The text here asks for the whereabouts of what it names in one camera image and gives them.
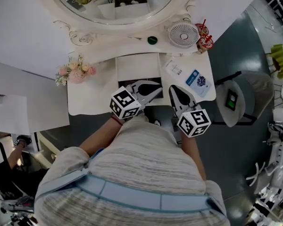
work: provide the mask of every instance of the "small white fan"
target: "small white fan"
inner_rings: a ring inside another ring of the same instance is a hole
[[[175,22],[168,32],[171,44],[179,48],[190,48],[200,39],[197,27],[188,21]]]

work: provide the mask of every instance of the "light blue waistband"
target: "light blue waistband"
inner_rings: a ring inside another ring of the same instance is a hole
[[[53,192],[58,193],[69,185],[103,200],[133,209],[160,213],[195,213],[206,210],[222,213],[218,203],[207,195],[160,194],[144,191],[90,175],[87,169],[73,171],[41,185],[35,200]]]

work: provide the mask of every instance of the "gray chair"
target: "gray chair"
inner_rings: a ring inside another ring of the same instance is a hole
[[[255,105],[251,115],[245,113],[245,99],[239,85],[233,81],[236,77],[243,77],[251,86],[254,92]],[[239,71],[233,75],[217,80],[216,102],[224,122],[212,122],[216,125],[252,125],[262,114],[266,106],[274,96],[274,85],[268,74],[254,71]],[[232,90],[238,95],[236,108],[231,110],[225,106],[228,90]],[[249,122],[239,122],[242,118],[250,119]]]

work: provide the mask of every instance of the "person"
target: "person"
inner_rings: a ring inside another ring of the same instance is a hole
[[[31,143],[31,139],[18,136],[16,148],[7,160],[0,163],[0,198],[3,200],[16,200],[24,194],[35,197],[38,185],[46,174],[46,169],[26,173],[17,169],[17,162],[22,151]]]
[[[105,149],[90,161],[100,148]],[[79,147],[63,150],[38,190],[83,167],[93,176],[134,189],[161,194],[210,195],[219,203],[222,213],[161,213],[134,209],[71,187],[37,196],[34,209],[39,225],[229,225],[221,189],[207,180],[195,138],[182,133],[180,148],[169,131],[150,124],[143,114],[127,122],[113,115]]]

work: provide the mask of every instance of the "blue card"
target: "blue card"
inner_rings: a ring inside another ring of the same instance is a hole
[[[186,84],[200,97],[204,97],[212,86],[211,82],[206,80],[197,70],[194,70],[189,76]]]

